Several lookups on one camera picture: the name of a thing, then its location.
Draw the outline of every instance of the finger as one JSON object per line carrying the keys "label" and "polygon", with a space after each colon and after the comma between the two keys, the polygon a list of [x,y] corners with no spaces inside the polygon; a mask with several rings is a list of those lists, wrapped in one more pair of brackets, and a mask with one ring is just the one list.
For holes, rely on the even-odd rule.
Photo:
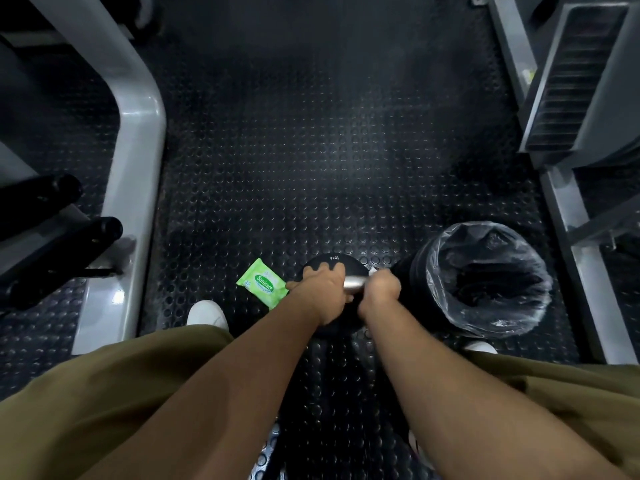
{"label": "finger", "polygon": [[344,282],[344,277],[347,274],[347,270],[345,269],[343,263],[336,263],[335,266],[333,266],[333,272],[337,273],[338,276],[340,276],[340,279],[342,279],[342,282]]}

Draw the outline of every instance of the hand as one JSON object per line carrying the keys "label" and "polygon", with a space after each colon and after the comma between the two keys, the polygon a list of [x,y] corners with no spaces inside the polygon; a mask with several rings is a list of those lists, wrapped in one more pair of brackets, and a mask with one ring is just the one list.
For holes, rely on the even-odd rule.
{"label": "hand", "polygon": [[400,297],[400,280],[388,269],[379,269],[371,275],[364,288],[364,298],[358,307],[358,315],[366,320],[375,307]]}
{"label": "hand", "polygon": [[302,270],[302,281],[290,281],[286,284],[290,295],[304,300],[308,306],[317,312],[320,325],[327,325],[338,318],[344,309],[344,304],[353,301],[351,295],[344,293],[344,265],[339,262],[329,269],[327,263],[322,263],[317,271],[311,266]]}

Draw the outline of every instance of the person's left hand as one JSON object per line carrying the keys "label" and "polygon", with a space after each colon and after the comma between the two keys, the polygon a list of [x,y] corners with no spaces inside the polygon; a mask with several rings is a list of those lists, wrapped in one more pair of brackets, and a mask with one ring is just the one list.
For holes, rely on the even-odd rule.
{"label": "person's left hand", "polygon": [[327,325],[338,318],[344,309],[344,304],[353,301],[351,295],[344,293],[345,269],[339,262],[329,269],[327,263],[322,263],[317,271],[306,266],[302,271],[302,281],[287,282],[287,290],[304,300],[320,316],[320,325]]}

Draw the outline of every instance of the sanicare logo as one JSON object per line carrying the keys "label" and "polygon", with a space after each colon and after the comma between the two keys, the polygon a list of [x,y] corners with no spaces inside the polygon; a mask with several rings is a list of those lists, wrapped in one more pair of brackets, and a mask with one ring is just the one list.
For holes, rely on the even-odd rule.
{"label": "sanicare logo", "polygon": [[263,275],[256,274],[255,275],[255,282],[258,284],[260,289],[262,291],[264,291],[265,293],[269,293],[269,294],[273,293],[273,284],[272,284],[272,282],[270,282]]}

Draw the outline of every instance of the dumbbell handle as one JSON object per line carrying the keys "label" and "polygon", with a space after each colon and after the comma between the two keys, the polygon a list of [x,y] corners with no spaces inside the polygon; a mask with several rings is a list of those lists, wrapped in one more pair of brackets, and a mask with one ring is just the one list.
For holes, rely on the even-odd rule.
{"label": "dumbbell handle", "polygon": [[363,291],[368,279],[368,276],[345,276],[344,292],[347,294],[356,294]]}

